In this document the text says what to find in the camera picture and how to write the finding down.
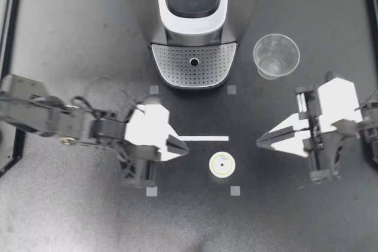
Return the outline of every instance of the coffee maker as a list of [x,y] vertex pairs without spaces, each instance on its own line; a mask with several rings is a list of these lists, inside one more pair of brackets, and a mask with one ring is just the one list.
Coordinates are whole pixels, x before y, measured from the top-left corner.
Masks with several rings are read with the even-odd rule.
[[221,85],[257,0],[128,0],[161,78],[178,89]]

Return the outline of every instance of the black tray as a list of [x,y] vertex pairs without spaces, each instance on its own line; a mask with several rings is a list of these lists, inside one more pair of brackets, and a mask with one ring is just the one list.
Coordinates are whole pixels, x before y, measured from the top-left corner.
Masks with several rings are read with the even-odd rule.
[[[123,80],[137,97],[159,85],[180,135],[229,135],[230,142],[189,143],[188,156],[158,165],[158,196],[147,198],[144,190],[121,187],[113,153],[28,135],[24,159],[0,179],[7,216],[0,248],[377,251],[378,173],[358,142],[346,141],[342,178],[320,186],[309,180],[306,159],[255,145],[297,111],[295,88],[320,82],[327,71],[354,81],[361,100],[377,89],[376,0],[260,0],[229,79],[201,92],[175,91],[161,81],[123,1],[8,0],[3,74],[43,81],[66,102],[99,75]],[[252,48],[270,32],[293,38],[301,63],[268,82],[257,74]],[[88,99],[113,108],[123,94],[110,97],[105,84]],[[237,94],[228,95],[227,85]],[[19,135],[14,158],[23,145]],[[236,160],[235,173],[222,181],[208,170],[220,150]],[[230,196],[232,185],[241,196]]]

